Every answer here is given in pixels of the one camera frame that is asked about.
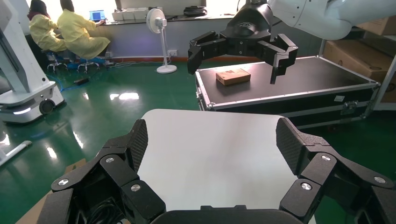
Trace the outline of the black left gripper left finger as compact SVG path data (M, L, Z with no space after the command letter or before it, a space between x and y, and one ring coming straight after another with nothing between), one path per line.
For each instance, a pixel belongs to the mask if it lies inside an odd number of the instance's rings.
M165 213L164 201L138 176L148 146L146 121L109 139L85 165L52 185L38 217L40 224L149 224Z

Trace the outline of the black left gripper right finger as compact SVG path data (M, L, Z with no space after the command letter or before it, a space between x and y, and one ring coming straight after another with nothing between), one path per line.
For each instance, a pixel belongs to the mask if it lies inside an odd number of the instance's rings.
M395 223L396 188L388 177L341 156L325 139L299 131L288 118L277 121L276 145L297 177L280 210L306 224L327 196L357 224Z

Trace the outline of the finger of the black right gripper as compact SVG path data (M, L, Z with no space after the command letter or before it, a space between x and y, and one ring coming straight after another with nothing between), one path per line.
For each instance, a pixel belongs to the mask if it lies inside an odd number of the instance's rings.
M278 34L271 42L258 41L256 47L256 57L272 66L270 84L275 84L276 78L295 64L298 46L285 34Z
M193 75L203 60L226 55L228 52L229 38L224 31L216 33L209 31L189 41L187 69Z

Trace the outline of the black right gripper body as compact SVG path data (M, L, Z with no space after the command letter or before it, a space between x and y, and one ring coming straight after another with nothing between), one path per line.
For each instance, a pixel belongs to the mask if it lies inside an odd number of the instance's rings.
M269 42L273 12L267 3L247 3L228 22L220 38L226 40L225 53L232 56L255 56L260 41Z

